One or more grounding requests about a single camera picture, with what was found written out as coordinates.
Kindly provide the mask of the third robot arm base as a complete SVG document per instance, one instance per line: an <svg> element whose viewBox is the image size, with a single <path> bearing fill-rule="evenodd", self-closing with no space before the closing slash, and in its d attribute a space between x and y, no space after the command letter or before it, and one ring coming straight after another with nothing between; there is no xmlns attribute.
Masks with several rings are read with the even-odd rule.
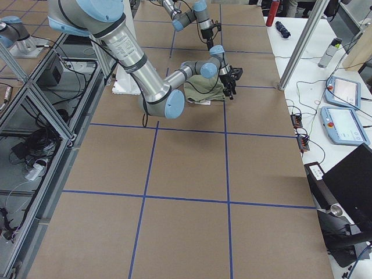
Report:
<svg viewBox="0 0 372 279"><path fill-rule="evenodd" d="M37 58L49 47L47 39L32 37L17 16L1 18L1 44L16 58Z"/></svg>

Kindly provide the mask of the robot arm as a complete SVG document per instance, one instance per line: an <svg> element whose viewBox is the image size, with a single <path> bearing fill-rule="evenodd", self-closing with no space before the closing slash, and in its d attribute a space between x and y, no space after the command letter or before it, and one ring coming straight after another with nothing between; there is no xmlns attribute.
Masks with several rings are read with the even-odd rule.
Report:
<svg viewBox="0 0 372 279"><path fill-rule="evenodd" d="M206 2L195 2L187 12L176 9L174 1L159 1L159 4L170 15L176 31L197 22L210 53L208 60L184 62L165 79L158 75L127 27L123 1L49 1L48 20L56 31L103 41L112 58L139 86L139 105L145 116L179 117L185 97L178 88L194 75L218 77L223 94L232 99L243 70L230 66L224 48L214 45L213 29L221 29L221 24L210 19Z"/></svg>
<svg viewBox="0 0 372 279"><path fill-rule="evenodd" d="M207 46L208 50L214 47L213 40L216 35L213 30L217 28L217 33L221 31L221 23L213 21L210 18L208 6L205 1L197 1L192 7L183 1L188 7L186 12L182 12L176 8L177 1L162 0L156 2L167 11L172 19L172 25L177 32L182 31L191 23L197 22L200 41Z"/></svg>

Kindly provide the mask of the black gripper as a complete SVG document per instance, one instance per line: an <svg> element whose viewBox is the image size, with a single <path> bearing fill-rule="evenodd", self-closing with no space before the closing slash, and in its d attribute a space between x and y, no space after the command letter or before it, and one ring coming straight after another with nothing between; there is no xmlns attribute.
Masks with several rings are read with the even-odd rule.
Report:
<svg viewBox="0 0 372 279"><path fill-rule="evenodd" d="M210 50L211 48L213 48L214 47L214 43L213 43L213 36L214 36L213 29L211 27L206 28L206 29L201 29L201 34L202 34L202 38L207 41L206 42L206 45L207 45L208 50Z"/></svg>
<svg viewBox="0 0 372 279"><path fill-rule="evenodd" d="M236 95L235 85L236 82L234 80L234 74L232 70L229 70L227 73L220 75L220 81L223 84L223 93L226 97L230 100L234 99L234 95Z"/></svg>

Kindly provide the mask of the black monitor on arm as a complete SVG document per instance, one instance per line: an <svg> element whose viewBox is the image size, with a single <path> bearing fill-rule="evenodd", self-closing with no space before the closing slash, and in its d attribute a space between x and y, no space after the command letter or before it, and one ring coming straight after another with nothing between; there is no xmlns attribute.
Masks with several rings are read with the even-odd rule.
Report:
<svg viewBox="0 0 372 279"><path fill-rule="evenodd" d="M362 143L323 176L343 216L318 212L321 232L329 253L339 266L357 259L371 241L371 148Z"/></svg>

